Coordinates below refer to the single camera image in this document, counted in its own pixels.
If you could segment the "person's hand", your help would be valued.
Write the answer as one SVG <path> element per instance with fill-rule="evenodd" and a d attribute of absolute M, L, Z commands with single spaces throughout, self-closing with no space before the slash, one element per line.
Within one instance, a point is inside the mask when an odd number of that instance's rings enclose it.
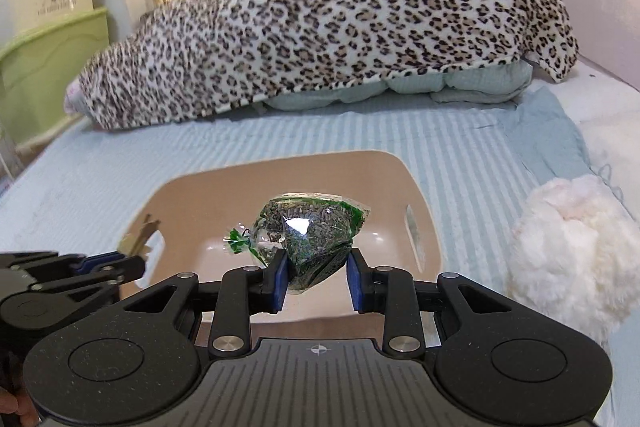
<path fill-rule="evenodd" d="M 20 426 L 35 427 L 39 424 L 38 412 L 32 399 L 25 392 L 19 391 L 16 395 L 12 395 L 6 389 L 1 389 L 0 410 L 2 414 L 16 419 Z"/>

